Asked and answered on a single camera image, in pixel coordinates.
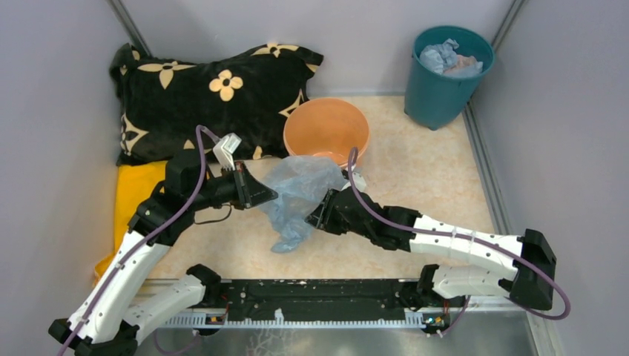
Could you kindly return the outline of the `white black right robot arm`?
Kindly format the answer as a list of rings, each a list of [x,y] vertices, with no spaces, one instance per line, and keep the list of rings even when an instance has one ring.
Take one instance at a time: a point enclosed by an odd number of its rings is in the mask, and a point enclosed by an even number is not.
[[[330,234],[354,234],[390,251],[431,254],[458,260],[459,267],[431,266],[418,284],[428,306],[460,296],[499,296],[536,311],[553,307],[556,256],[546,237],[526,229],[522,235],[473,231],[400,206],[381,206],[351,188],[328,190],[305,221]]]

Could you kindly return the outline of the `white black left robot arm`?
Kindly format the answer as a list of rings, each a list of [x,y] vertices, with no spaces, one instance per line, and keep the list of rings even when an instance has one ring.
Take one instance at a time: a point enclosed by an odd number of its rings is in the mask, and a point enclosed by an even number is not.
[[[97,286],[69,318],[51,323],[49,335],[75,355],[133,355],[147,336],[184,309],[223,304],[220,275],[201,264],[166,290],[139,305],[131,303],[154,266],[194,224],[197,211],[225,204],[245,210],[277,196],[242,161],[219,177],[208,177],[205,154],[180,151],[166,163],[164,180],[137,207]]]

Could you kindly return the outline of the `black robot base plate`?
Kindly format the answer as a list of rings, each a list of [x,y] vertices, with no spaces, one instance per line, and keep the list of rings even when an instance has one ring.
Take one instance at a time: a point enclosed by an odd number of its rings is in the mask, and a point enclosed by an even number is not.
[[[406,312],[462,307],[418,280],[232,280],[195,305],[219,309],[229,321],[271,321],[280,310],[289,322],[403,320]]]

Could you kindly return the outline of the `orange plastic bin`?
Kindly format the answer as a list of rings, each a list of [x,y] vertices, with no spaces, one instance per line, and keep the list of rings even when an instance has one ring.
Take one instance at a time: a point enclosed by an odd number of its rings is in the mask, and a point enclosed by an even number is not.
[[[290,155],[327,157],[343,168],[351,148],[358,149],[358,161],[362,160],[370,139],[364,113],[347,101],[331,97],[311,99],[298,106],[283,129]]]

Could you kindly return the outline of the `teal plastic bin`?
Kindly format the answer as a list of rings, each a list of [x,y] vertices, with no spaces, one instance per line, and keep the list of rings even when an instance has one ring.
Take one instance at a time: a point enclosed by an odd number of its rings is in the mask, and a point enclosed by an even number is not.
[[[484,63],[482,74],[468,79],[454,79],[433,73],[419,61],[420,52],[427,45],[456,40],[456,52],[474,56]],[[404,94],[404,113],[433,131],[442,128],[465,108],[482,79],[495,62],[492,45],[479,34],[463,27],[443,25],[431,27],[415,38],[412,46],[412,65]]]

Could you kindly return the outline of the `light blue trash bag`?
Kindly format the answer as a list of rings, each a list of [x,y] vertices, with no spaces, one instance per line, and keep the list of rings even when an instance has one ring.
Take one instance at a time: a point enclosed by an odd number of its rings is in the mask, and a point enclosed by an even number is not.
[[[314,228],[306,218],[323,201],[328,190],[341,189],[348,179],[342,168],[328,157],[289,156],[263,178],[277,198],[260,206],[279,234],[271,251],[289,253],[307,240]]]

